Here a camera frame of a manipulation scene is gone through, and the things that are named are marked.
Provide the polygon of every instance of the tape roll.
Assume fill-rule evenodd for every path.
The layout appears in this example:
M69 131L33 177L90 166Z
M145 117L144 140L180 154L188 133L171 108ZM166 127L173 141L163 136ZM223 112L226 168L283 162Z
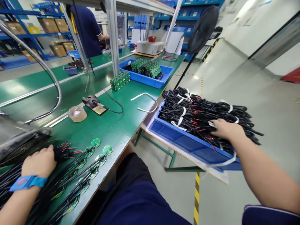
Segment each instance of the tape roll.
M68 116L73 120L74 122L78 123L87 117L87 113L85 112L84 108L81 106L74 106L69 109Z

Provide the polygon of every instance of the white machine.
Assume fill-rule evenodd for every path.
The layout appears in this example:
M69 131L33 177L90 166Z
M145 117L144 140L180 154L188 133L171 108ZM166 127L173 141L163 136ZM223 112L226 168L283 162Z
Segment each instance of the white machine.
M137 52L147 55L157 55L165 48L165 42L149 42L143 41L137 43Z

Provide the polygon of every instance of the worker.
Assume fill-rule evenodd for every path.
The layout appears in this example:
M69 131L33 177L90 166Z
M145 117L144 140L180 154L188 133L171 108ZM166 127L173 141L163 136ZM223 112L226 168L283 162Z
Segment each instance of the worker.
M223 119L212 122L217 127L212 135L231 142L247 184L261 203L261 206L245 207L242 224L300 224L298 184L246 137L240 125ZM121 157L124 159L117 162L117 182L107 192L101 207L102 200L96 199L97 205L93 207L98 213L92 215L93 222L85 224L190 224L171 210L158 192L147 166L131 147L127 147ZM53 146L50 145L25 159L22 176L47 178L55 166ZM0 211L1 225L24 224L40 190L31 187L15 191Z
M86 57L101 55L99 41L109 39L109 35L102 33L92 11L85 6L66 4L66 12L80 37Z

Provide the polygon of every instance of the metal pole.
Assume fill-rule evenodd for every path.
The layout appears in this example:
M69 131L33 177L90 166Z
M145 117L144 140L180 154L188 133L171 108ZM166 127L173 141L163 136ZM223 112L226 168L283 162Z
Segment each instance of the metal pole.
M148 16L145 40L148 40L149 30L152 28L152 18L153 16Z
M171 33L172 33L173 28L175 26L175 22L176 22L178 13L179 13L179 10L181 8L181 3L182 3L182 0L178 0L177 6L176 6L176 9L175 9L175 12L174 12L174 16L173 16L173 19L172 19L172 22L171 22L171 25L170 25L170 29L169 29L168 34L167 34L165 49L167 48Z
M113 75L116 76L120 72L116 0L106 0L105 8L108 21L110 47L112 50Z
M81 60L83 62L83 65L84 65L84 67L86 68L87 71L90 71L91 69L90 69L90 66L88 64L88 60L87 60L87 57L85 55L85 52L83 50L83 46L81 44L80 38L78 38L77 34L75 34L74 29L73 29L73 24L72 24L71 20L69 19L68 15L67 15L66 6L63 3L60 3L60 5L62 7L62 11L63 11L63 14L65 16L66 22L69 26L69 29L71 31L71 34L73 36L73 39L74 39L75 45L77 47L77 50L79 51L79 54L80 54Z
M187 70L188 70L188 68L190 67L191 63L194 61L194 58L197 56L197 54L198 54L198 53L195 53L195 54L193 55L193 57L191 58L191 60L190 60L190 62L188 63L187 67L185 68L183 74L181 75L179 81L177 82L177 84L176 84L174 90L178 87L180 81L181 81L182 78L184 77L185 73L187 72Z

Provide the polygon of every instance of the wrist strap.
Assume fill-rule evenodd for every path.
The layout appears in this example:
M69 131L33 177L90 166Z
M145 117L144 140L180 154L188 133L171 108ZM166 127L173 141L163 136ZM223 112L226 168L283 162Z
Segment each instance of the wrist strap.
M32 186L44 187L47 178L34 176L23 176L19 177L16 182L11 186L10 192L17 190L28 189Z

